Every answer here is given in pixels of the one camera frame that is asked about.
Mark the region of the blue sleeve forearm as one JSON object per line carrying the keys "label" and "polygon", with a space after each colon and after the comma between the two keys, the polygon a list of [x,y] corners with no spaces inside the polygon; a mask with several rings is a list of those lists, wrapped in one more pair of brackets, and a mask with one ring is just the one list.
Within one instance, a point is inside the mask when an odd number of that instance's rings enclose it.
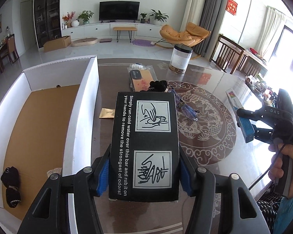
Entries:
{"label": "blue sleeve forearm", "polygon": [[277,211],[273,234],[283,233],[293,220],[293,198],[283,198]]}

